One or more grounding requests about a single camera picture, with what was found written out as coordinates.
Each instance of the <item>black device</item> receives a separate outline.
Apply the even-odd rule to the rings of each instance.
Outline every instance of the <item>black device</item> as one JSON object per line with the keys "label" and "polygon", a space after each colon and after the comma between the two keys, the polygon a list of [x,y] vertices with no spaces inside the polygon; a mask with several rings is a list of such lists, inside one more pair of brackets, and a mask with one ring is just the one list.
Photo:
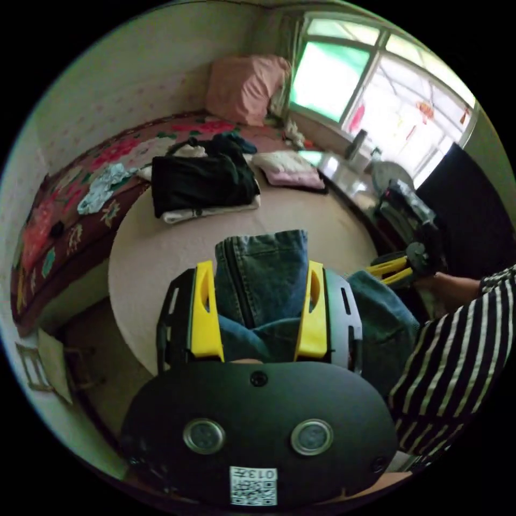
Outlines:
{"label": "black device", "polygon": [[[224,363],[211,262],[174,279],[157,325],[158,371],[121,432],[141,478],[236,512],[284,510],[376,483],[398,442],[361,377],[348,282],[310,262],[292,362]],[[352,366],[349,368],[349,357]]]}

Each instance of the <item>sticker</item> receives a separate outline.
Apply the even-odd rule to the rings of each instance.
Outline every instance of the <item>sticker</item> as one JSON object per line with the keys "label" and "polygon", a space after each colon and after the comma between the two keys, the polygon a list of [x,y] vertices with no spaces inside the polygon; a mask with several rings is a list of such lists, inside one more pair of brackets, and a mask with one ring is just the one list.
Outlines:
{"label": "sticker", "polygon": [[230,467],[231,503],[233,505],[277,505],[275,468]]}

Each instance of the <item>wall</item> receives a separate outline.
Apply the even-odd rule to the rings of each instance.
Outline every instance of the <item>wall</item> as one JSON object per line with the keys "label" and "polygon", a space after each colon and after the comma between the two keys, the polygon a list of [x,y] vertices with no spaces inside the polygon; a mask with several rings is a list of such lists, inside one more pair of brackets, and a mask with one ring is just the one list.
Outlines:
{"label": "wall", "polygon": [[204,107],[210,63],[247,52],[262,9],[202,2],[132,20],[78,58],[35,111],[51,173],[118,132]]}
{"label": "wall", "polygon": [[52,85],[26,121],[0,184],[0,328],[20,387],[43,421],[75,454],[123,478],[125,461],[78,404],[28,388],[15,342],[10,274],[20,231],[47,173],[119,131],[147,120],[204,107],[209,64],[245,52],[256,6],[197,3],[169,6],[133,20],[83,54]]}
{"label": "wall", "polygon": [[482,168],[496,188],[516,228],[516,179],[504,146],[483,109],[464,150]]}
{"label": "wall", "polygon": [[371,16],[372,14],[367,13],[361,10],[359,7],[345,4],[345,2],[328,2],[327,0],[306,0],[306,1],[297,1],[297,0],[270,0],[268,3],[269,6],[278,5],[275,9],[265,10],[262,15],[257,17],[254,26],[253,26],[253,36],[250,41],[252,51],[256,54],[269,54],[276,52],[276,45],[278,41],[279,27],[281,16],[285,11],[291,10],[301,10],[304,9],[306,11],[316,12],[316,11],[332,11],[339,13],[347,13],[347,14],[360,14],[361,16]]}

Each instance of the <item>window frame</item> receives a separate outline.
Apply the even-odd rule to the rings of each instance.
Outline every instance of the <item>window frame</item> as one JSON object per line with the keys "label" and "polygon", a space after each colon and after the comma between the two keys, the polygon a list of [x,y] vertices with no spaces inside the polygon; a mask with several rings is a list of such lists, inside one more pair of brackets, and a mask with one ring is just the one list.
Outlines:
{"label": "window frame", "polygon": [[[367,86],[369,85],[372,77],[377,72],[379,61],[382,57],[386,57],[390,60],[396,61],[404,66],[406,66],[409,70],[412,70],[413,72],[417,73],[418,75],[424,77],[425,79],[429,80],[431,83],[433,83],[436,87],[444,91],[447,95],[449,95],[455,102],[458,102],[459,104],[463,104],[464,106],[467,106],[470,112],[470,119],[468,122],[467,127],[462,133],[462,136],[460,140],[457,142],[458,145],[461,147],[464,147],[466,142],[469,140],[471,133],[475,127],[475,124],[478,119],[479,114],[479,103],[475,99],[475,106],[469,105],[469,103],[464,100],[460,95],[458,95],[453,89],[451,89],[448,85],[446,85],[442,80],[440,80],[435,75],[431,74],[428,70],[425,68],[417,65],[416,63],[401,57],[397,54],[394,54],[392,52],[389,52],[386,50],[387,41],[390,38],[392,34],[401,37],[405,40],[407,40],[410,43],[413,43],[417,45],[418,47],[421,47],[425,51],[431,53],[433,56],[435,56],[437,59],[440,59],[438,56],[436,56],[429,48],[427,48],[425,45],[421,44],[417,39],[413,38],[412,36],[406,34],[405,32],[393,27],[392,25],[388,24],[387,22],[384,22],[382,20],[379,20],[377,18],[369,18],[365,15],[351,15],[347,13],[337,13],[337,12],[311,12],[307,13],[305,15],[306,18],[306,29],[305,33],[302,36],[302,46],[300,49],[300,56],[303,56],[306,45],[309,42],[320,42],[320,43],[330,43],[335,44],[339,46],[345,46],[349,48],[358,48],[362,50],[366,50],[369,52],[369,59],[368,62],[362,72],[362,75],[360,76],[359,82],[351,96],[351,98],[348,101],[348,104],[346,108],[344,109],[344,112],[342,113],[342,116],[338,122],[335,122],[334,120],[325,117],[324,115],[321,115],[311,109],[308,109],[306,107],[303,107],[299,104],[296,104],[294,102],[290,102],[289,109],[293,112],[297,112],[299,114],[302,114],[306,116],[309,119],[312,119],[318,123],[321,123],[322,125],[326,127],[330,127],[334,131],[336,131],[341,136],[345,137],[349,141],[352,141],[353,137],[345,130],[343,129],[346,127],[346,125],[349,123],[352,113],[355,112],[355,109],[358,105],[358,103],[362,99],[362,95],[364,91],[366,90]],[[350,22],[350,23],[358,23],[361,25],[366,25],[369,27],[377,28],[379,29],[378,38],[374,45],[362,43],[360,41],[352,40],[352,39],[345,39],[345,38],[338,38],[338,37],[331,37],[331,36],[320,36],[315,34],[308,34],[308,27],[310,26],[310,23],[313,20],[331,20],[331,21],[339,21],[339,22]],[[371,152],[372,148],[365,143],[364,147],[367,151]],[[425,157],[422,158],[419,165],[416,167],[416,169],[412,172],[412,177],[416,178],[416,176],[424,169],[424,167],[429,163],[429,161],[433,158],[436,151],[438,150],[439,145],[437,145],[436,148],[429,151]]]}

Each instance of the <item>fan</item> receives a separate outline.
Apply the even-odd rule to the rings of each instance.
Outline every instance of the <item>fan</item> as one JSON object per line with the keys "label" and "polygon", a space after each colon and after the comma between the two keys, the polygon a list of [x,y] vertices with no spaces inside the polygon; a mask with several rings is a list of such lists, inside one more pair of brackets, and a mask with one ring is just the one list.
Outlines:
{"label": "fan", "polygon": [[403,181],[411,190],[415,190],[414,182],[410,174],[398,163],[393,161],[371,161],[365,169],[372,179],[372,185],[376,195],[381,196],[389,187],[389,182],[394,180]]}

